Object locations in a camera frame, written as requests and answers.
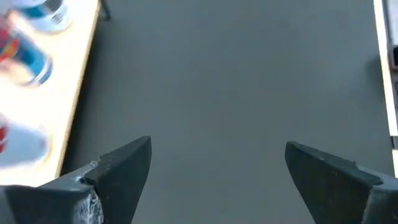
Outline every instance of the wooden table edge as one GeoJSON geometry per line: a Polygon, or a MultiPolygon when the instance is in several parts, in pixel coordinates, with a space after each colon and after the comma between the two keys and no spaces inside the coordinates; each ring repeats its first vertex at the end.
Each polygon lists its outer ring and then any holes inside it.
{"type": "Polygon", "coordinates": [[[90,54],[91,44],[93,42],[94,32],[95,32],[95,29],[96,29],[96,25],[97,25],[97,22],[98,22],[98,17],[99,17],[100,10],[101,10],[100,1],[96,0],[96,2],[97,2],[97,7],[96,7],[95,16],[94,16],[93,23],[92,23],[91,30],[90,30],[90,36],[89,36],[89,39],[88,39],[88,43],[86,45],[86,55],[85,55],[85,58],[84,58],[84,61],[83,61],[83,66],[82,66],[83,69],[81,70],[80,78],[78,79],[75,96],[73,96],[73,104],[72,104],[72,108],[71,108],[71,113],[69,114],[67,130],[66,130],[65,135],[63,137],[63,144],[62,144],[62,148],[61,148],[61,152],[60,152],[60,157],[58,158],[58,162],[57,162],[57,169],[56,169],[55,175],[53,177],[54,179],[60,176],[60,173],[61,173],[61,170],[62,170],[63,160],[65,158],[65,153],[66,153],[66,150],[67,150],[68,141],[69,141],[69,137],[70,137],[70,131],[71,131],[71,128],[72,128],[73,119],[75,117],[76,106],[77,106],[78,98],[79,98],[80,91],[81,91],[81,83],[82,83],[83,78],[84,78],[84,74],[85,74],[85,70],[86,70],[86,66],[87,66],[87,60],[88,60],[88,56],[90,54]]]}
{"type": "MultiPolygon", "coordinates": [[[[379,42],[379,54],[384,86],[384,97],[386,99],[387,120],[390,136],[398,136],[397,117],[392,88],[391,70],[389,66],[389,54],[387,44],[387,30],[382,0],[374,0],[374,14],[376,18],[377,40],[379,42]]],[[[398,177],[398,151],[392,149],[392,162],[395,177],[398,177]]]]}

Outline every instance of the blue can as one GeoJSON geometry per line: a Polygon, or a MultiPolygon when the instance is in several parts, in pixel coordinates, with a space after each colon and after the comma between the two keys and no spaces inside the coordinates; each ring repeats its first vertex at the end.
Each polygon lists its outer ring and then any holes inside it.
{"type": "Polygon", "coordinates": [[[65,0],[11,0],[11,6],[41,32],[61,32],[72,23],[65,0]]]}
{"type": "Polygon", "coordinates": [[[12,67],[19,67],[9,71],[11,79],[24,86],[43,84],[53,70],[51,57],[21,31],[9,26],[0,29],[0,60],[6,59],[12,67]]]}

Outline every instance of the can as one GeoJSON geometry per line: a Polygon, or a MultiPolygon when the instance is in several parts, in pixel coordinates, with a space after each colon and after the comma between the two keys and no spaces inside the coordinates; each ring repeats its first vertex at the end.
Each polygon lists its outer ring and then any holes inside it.
{"type": "Polygon", "coordinates": [[[43,162],[49,152],[44,131],[0,115],[0,171],[32,168],[43,162]]]}
{"type": "Polygon", "coordinates": [[[4,18],[0,18],[0,62],[8,77],[24,86],[43,84],[53,69],[52,58],[4,18]]]}
{"type": "Polygon", "coordinates": [[[72,23],[65,0],[11,0],[11,7],[42,32],[60,32],[72,23]]]}

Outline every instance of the light wooden table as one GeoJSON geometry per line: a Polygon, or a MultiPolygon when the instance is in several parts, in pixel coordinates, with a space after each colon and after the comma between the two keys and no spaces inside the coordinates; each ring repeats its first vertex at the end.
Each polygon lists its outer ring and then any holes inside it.
{"type": "MultiPolygon", "coordinates": [[[[386,98],[389,131],[391,136],[398,136],[396,108],[394,104],[391,71],[387,50],[386,22],[382,0],[374,0],[374,12],[376,16],[377,39],[379,41],[381,70],[383,76],[384,96],[386,98]]],[[[392,159],[394,161],[395,175],[398,177],[398,149],[392,149],[392,159]]]]}
{"type": "Polygon", "coordinates": [[[10,19],[53,58],[50,78],[38,88],[23,88],[0,74],[0,112],[33,126],[43,126],[50,136],[51,153],[29,171],[4,170],[1,184],[38,186],[57,178],[67,147],[70,128],[95,31],[98,0],[67,1],[73,24],[59,34],[34,31],[17,14],[10,19]]]}

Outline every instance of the red object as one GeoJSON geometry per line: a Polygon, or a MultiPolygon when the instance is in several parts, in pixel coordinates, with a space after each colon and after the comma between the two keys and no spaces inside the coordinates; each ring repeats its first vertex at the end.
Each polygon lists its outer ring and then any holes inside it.
{"type": "Polygon", "coordinates": [[[5,121],[1,122],[0,120],[0,153],[2,153],[6,147],[7,131],[7,123],[5,121]]]}
{"type": "Polygon", "coordinates": [[[0,62],[15,56],[18,49],[19,40],[16,39],[7,20],[0,17],[0,62]]]}

